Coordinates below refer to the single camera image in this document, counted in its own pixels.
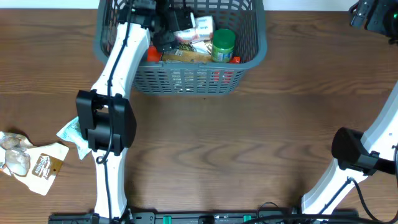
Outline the white blue printed carton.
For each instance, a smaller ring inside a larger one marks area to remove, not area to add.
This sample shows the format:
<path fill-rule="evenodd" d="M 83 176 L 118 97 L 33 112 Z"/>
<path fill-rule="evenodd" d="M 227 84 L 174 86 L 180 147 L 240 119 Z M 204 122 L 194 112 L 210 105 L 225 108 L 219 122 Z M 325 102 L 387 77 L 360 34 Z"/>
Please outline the white blue printed carton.
<path fill-rule="evenodd" d="M 194 28 L 174 32 L 175 38 L 181 43 L 195 43 L 213 38 L 215 22 L 212 16 L 197 17 L 195 24 Z"/>

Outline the gold foil snack pouch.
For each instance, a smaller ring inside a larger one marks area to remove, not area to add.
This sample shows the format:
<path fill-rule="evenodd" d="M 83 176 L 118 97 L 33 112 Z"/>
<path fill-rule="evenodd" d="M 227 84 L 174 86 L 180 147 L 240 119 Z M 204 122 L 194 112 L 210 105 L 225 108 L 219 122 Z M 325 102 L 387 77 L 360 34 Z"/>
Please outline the gold foil snack pouch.
<path fill-rule="evenodd" d="M 210 55 L 212 51 L 212 46 L 213 46 L 212 41 L 207 40 L 195 43 L 180 43 L 179 49 Z"/>

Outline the green lidded jar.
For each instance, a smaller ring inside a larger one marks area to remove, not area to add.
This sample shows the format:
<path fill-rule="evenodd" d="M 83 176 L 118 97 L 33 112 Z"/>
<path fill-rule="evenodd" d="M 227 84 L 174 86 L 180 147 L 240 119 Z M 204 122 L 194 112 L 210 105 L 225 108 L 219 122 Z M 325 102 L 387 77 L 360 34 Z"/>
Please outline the green lidded jar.
<path fill-rule="evenodd" d="M 218 63 L 231 61 L 234 52 L 236 35 L 229 29 L 218 29 L 214 31 L 212 38 L 211 58 Z"/>

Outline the mint green packet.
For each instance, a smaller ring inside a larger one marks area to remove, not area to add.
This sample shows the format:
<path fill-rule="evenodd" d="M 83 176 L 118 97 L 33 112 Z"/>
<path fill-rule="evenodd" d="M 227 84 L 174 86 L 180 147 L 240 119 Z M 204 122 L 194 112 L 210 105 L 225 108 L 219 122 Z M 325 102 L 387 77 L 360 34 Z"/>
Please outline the mint green packet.
<path fill-rule="evenodd" d="M 80 123 L 78 117 L 72 119 L 67 123 L 58 133 L 57 136 L 68 142 L 72 142 L 76 145 L 78 157 L 83 160 L 87 154 L 91 152 L 88 147 L 88 141 L 83 139 L 80 129 Z"/>

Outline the small tan sachet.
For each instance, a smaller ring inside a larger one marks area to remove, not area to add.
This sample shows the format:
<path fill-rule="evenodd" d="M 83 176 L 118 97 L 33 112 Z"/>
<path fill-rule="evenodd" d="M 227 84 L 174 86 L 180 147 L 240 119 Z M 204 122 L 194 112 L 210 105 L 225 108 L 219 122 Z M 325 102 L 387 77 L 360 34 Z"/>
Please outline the small tan sachet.
<path fill-rule="evenodd" d="M 36 147 L 21 134 L 1 132 L 1 172 L 15 177 L 30 191 L 47 195 L 69 148 L 60 143 Z"/>

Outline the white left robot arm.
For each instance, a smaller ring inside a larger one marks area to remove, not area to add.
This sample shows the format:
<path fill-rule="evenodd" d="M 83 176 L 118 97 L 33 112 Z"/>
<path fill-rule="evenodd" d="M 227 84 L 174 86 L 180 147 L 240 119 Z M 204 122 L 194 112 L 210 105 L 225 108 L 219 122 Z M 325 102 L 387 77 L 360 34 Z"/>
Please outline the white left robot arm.
<path fill-rule="evenodd" d="M 137 121 L 129 102 L 132 84 L 147 50 L 176 48 L 174 33 L 195 26 L 191 8 L 172 8 L 168 1 L 126 1 L 112 7 L 116 36 L 99 79 L 80 90 L 76 109 L 81 135 L 96 166 L 96 204 L 87 223 L 129 223 L 124 189 L 125 163 Z"/>

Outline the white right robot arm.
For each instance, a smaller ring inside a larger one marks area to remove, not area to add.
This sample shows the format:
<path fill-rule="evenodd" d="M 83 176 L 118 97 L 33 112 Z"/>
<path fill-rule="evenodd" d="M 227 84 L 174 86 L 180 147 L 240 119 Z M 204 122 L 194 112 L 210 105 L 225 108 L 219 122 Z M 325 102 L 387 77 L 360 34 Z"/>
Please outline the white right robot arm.
<path fill-rule="evenodd" d="M 397 43 L 397 0 L 359 0 L 349 9 L 350 25 L 385 35 Z M 299 212 L 330 221 L 352 188 L 377 171 L 397 175 L 397 88 L 393 88 L 376 120 L 365 132 L 337 130 L 333 160 L 317 184 L 301 198 Z"/>

